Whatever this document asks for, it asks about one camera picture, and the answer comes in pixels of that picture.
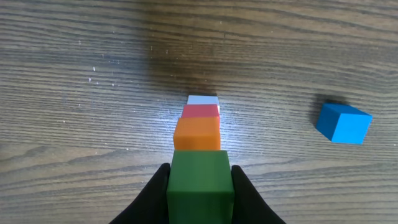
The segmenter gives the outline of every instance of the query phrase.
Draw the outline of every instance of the cube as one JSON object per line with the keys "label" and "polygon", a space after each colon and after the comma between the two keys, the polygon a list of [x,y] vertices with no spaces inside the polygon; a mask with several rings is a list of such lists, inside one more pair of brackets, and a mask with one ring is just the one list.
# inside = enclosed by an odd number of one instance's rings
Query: cube
{"label": "cube", "polygon": [[323,104],[317,129],[331,142],[362,144],[372,115],[350,105]]}
{"label": "cube", "polygon": [[188,105],[209,105],[216,104],[218,105],[218,111],[220,111],[220,103],[218,101],[217,96],[197,96],[197,95],[189,95],[188,96]]}
{"label": "cube", "polygon": [[234,187],[226,151],[174,151],[170,224],[231,224]]}
{"label": "cube", "polygon": [[175,150],[220,150],[218,117],[180,118],[174,132]]}
{"label": "cube", "polygon": [[203,118],[215,116],[220,119],[218,107],[213,105],[185,105],[181,118]]}

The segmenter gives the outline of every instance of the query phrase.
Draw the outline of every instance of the white block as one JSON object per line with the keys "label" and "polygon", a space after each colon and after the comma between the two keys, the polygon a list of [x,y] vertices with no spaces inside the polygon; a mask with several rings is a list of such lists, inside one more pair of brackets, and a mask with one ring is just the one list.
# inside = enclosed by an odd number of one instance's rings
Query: white block
{"label": "white block", "polygon": [[188,96],[188,105],[207,105],[207,104],[217,104],[218,112],[220,112],[220,103],[217,96]]}

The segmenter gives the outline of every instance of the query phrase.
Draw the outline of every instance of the block's top face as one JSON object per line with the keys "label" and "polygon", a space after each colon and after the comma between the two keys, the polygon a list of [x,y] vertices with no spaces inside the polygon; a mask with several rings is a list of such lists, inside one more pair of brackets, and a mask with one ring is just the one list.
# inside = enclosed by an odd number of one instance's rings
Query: block's top face
{"label": "block's top face", "polygon": [[209,104],[220,105],[217,96],[196,96],[196,95],[188,96],[187,104],[188,105],[209,105]]}
{"label": "block's top face", "polygon": [[370,114],[367,114],[363,111],[360,111],[350,105],[341,105],[341,104],[336,104],[336,103],[325,103],[323,106],[334,110],[338,113],[342,113],[342,114],[357,114],[357,115],[368,115],[368,116],[372,116]]}
{"label": "block's top face", "polygon": [[182,111],[182,118],[194,117],[219,117],[217,104],[212,105],[185,105]]}
{"label": "block's top face", "polygon": [[233,193],[226,151],[174,151],[167,192]]}
{"label": "block's top face", "polygon": [[341,114],[331,141],[347,144],[362,144],[372,118],[370,114],[367,114],[367,116]]}
{"label": "block's top face", "polygon": [[214,136],[220,134],[218,117],[180,118],[175,127],[174,136]]}

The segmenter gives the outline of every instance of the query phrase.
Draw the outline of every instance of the wooden table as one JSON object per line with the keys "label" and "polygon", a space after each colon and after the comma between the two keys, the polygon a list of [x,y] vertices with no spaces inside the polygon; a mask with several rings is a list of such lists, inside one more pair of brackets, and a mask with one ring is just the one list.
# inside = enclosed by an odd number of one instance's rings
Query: wooden table
{"label": "wooden table", "polygon": [[[397,223],[397,62],[397,1],[2,0],[0,222],[108,223],[217,94],[287,223]],[[373,114],[362,146],[314,128],[325,100]]]}

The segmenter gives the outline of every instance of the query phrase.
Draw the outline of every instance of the red block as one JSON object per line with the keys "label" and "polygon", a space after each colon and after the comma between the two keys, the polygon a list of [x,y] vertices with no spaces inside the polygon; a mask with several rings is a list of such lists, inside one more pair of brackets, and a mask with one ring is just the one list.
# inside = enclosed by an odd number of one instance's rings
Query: red block
{"label": "red block", "polygon": [[181,118],[197,118],[216,116],[220,120],[217,105],[185,105]]}

